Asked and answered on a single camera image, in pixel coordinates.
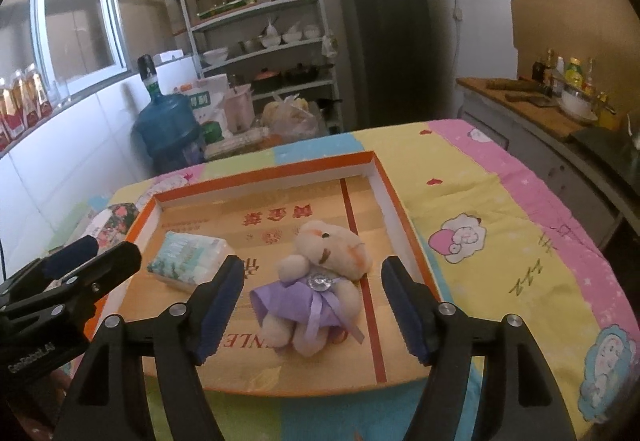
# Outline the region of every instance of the purple ribbon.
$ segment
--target purple ribbon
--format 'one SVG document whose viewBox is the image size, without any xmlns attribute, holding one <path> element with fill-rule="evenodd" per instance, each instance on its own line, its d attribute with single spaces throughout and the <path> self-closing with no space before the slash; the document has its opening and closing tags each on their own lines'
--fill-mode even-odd
<svg viewBox="0 0 640 441">
<path fill-rule="evenodd" d="M 340 308 L 340 300 L 335 296 L 333 291 L 314 291 L 311 298 L 311 310 L 309 314 L 309 322 L 306 325 L 305 340 L 311 342 L 317 335 L 320 329 L 320 313 L 322 311 L 322 299 L 327 303 L 329 307 L 334 311 L 336 317 L 340 321 L 342 327 L 361 344 L 364 341 L 364 334 L 358 329 L 358 326 L 349 320 L 342 313 Z"/>
</svg>

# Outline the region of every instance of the tablecloth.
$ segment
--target tablecloth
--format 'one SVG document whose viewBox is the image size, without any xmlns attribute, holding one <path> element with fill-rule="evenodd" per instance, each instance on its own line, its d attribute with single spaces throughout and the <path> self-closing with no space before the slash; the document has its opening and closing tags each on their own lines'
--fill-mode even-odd
<svg viewBox="0 0 640 441">
<path fill-rule="evenodd" d="M 111 204 L 299 160 L 375 151 L 417 230 L 441 294 L 468 315 L 522 316 L 559 383 L 577 435 L 603 417 L 629 373 L 638 323 L 610 265 L 529 169 L 461 120 L 376 128 L 219 160 L 125 186 Z M 468 381 L 457 440 L 470 439 L 481 383 Z M 400 440 L 425 380 L 370 392 L 270 399 L 207 392 L 229 441 Z M 148 379 L 158 439 L 171 439 Z"/>
</svg>

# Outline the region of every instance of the electrical wire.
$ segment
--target electrical wire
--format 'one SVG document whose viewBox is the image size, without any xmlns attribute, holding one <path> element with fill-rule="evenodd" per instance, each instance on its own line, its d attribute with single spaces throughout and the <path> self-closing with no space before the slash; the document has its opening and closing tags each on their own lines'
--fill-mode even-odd
<svg viewBox="0 0 640 441">
<path fill-rule="evenodd" d="M 2 249 L 2 241 L 0 241 L 0 264 L 2 264 L 2 281 L 6 282 L 6 266 L 4 265 L 4 249 Z"/>
<path fill-rule="evenodd" d="M 453 53 L 453 60 L 451 62 L 451 68 L 450 68 L 449 74 L 447 75 L 447 78 L 450 78 L 453 76 L 453 73 L 456 70 L 456 65 L 458 62 L 458 55 L 460 54 L 460 22 L 461 20 L 456 19 L 457 10 L 458 10 L 458 0 L 453 0 L 453 15 L 454 15 L 453 20 L 456 25 L 456 48 Z"/>
</svg>

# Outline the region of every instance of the refrigerator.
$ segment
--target refrigerator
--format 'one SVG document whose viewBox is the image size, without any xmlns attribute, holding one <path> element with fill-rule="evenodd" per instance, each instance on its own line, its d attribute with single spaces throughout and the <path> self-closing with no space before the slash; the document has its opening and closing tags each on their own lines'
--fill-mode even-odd
<svg viewBox="0 0 640 441">
<path fill-rule="evenodd" d="M 435 118 L 427 0 L 340 0 L 357 128 Z"/>
</svg>

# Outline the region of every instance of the blue gripper pad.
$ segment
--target blue gripper pad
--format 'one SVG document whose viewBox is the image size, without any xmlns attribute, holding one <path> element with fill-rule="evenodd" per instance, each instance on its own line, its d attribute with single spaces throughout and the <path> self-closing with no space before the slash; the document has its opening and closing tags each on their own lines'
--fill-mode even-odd
<svg viewBox="0 0 640 441">
<path fill-rule="evenodd" d="M 404 270 L 404 266 L 398 257 L 388 257 L 382 263 L 382 287 L 385 290 L 386 299 L 391 304 L 396 322 L 402 332 L 404 343 L 411 355 L 414 355 L 420 363 L 426 364 L 430 357 L 430 352 L 424 343 L 424 329 L 417 310 L 411 302 L 407 288 L 401 282 L 397 269 Z"/>
<path fill-rule="evenodd" d="M 189 299 L 195 342 L 188 349 L 197 365 L 215 354 L 244 286 L 244 262 L 229 255 L 211 282 L 199 285 Z"/>
<path fill-rule="evenodd" d="M 98 241 L 90 235 L 85 235 L 44 259 L 42 272 L 45 277 L 57 280 L 96 255 L 98 255 Z"/>
</svg>

